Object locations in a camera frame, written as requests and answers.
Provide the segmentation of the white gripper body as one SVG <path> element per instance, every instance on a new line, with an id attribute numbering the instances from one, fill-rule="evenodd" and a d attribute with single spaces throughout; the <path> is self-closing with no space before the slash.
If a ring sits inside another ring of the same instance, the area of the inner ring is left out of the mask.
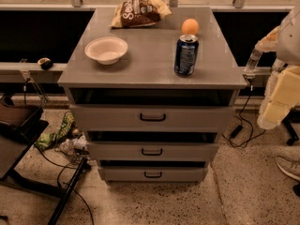
<path id="1" fill-rule="evenodd" d="M 257 124 L 263 129 L 277 127 L 300 102 L 300 66 L 276 60 L 267 81 Z"/>

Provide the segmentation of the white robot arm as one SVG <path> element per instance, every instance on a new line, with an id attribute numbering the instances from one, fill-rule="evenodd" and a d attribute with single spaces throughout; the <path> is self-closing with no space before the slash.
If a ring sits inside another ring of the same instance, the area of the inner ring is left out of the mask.
<path id="1" fill-rule="evenodd" d="M 277 58 L 271 67 L 257 124 L 263 129 L 273 129 L 300 102 L 300 5 L 267 37 L 276 43 L 273 50 Z"/>

